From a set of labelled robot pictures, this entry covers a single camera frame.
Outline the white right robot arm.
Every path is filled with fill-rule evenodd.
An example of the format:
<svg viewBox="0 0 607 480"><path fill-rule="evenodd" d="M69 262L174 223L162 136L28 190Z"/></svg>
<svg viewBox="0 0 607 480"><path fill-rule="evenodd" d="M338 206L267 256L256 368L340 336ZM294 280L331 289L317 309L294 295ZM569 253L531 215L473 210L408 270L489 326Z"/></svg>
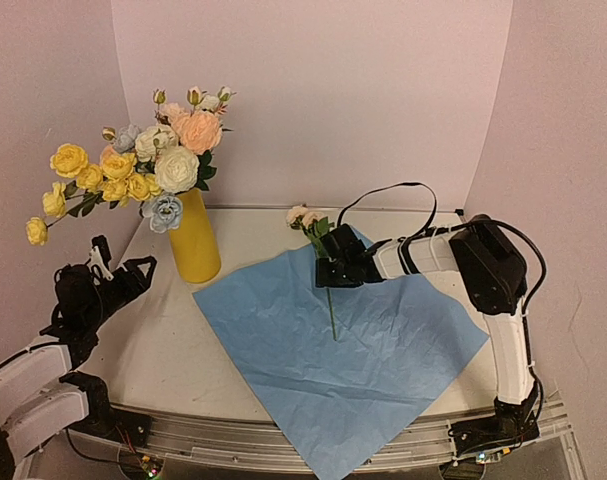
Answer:
<svg viewBox="0 0 607 480"><path fill-rule="evenodd" d="M319 287L357 288L404 275L452 271L460 275L471 305L485 321L492 345L497 392L490 416L451 426L458 455L511 448L538 437L544 387L534 371L528 305L527 263L509 240L516 228L487 215L454 226L426 223L408 237L366 245L352 227L313 227L321 257Z"/></svg>

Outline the blue wrapping paper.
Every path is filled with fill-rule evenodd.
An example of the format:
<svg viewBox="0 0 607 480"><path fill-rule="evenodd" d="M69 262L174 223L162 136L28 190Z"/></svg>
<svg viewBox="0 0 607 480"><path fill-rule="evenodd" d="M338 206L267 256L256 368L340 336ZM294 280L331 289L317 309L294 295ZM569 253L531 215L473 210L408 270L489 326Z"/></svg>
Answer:
<svg viewBox="0 0 607 480"><path fill-rule="evenodd" d="M314 260L289 250L194 299L307 466L341 479L432 405L487 335L421 276L324 290Z"/></svg>

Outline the pale pink rose stem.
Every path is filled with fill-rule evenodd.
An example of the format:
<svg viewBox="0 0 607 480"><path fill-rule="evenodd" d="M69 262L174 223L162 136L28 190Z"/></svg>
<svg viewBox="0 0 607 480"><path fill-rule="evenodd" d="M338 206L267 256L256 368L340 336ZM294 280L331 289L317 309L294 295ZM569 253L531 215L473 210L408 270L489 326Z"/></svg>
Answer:
<svg viewBox="0 0 607 480"><path fill-rule="evenodd" d="M286 214L287 226L301 231L314 248L316 263L328 260L329 255L321 242L321 238L334 227L327 215L310 210L305 204L291 207Z"/></svg>

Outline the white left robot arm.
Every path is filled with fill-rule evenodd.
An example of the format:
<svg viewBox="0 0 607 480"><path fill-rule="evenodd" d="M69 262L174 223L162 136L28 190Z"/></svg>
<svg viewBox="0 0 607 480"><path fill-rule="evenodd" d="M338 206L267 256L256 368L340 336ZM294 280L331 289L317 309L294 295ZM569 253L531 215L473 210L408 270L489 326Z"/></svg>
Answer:
<svg viewBox="0 0 607 480"><path fill-rule="evenodd" d="M54 275L57 303L34 342L0 363L0 479L62 430L133 440L101 378L80 367L98 344L98 331L118 310L147 292L157 261L126 261L109 271L98 251L84 264Z"/></svg>

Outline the yellow flower stem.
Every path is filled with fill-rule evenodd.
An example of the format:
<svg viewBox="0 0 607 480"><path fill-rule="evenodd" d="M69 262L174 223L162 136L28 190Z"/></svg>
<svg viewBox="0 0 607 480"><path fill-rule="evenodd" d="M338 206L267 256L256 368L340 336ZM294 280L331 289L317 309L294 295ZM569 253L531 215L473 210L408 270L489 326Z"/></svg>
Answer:
<svg viewBox="0 0 607 480"><path fill-rule="evenodd" d="M84 148L70 143L59 146L50 157L50 168L60 180L42 195L43 215L26 222L28 242L45 245L56 223L66 217L85 217L98 205L114 209L159 196L162 188L154 174L159 153L158 147L150 155L136 148L119 153L108 145L99 161L92 163Z"/></svg>

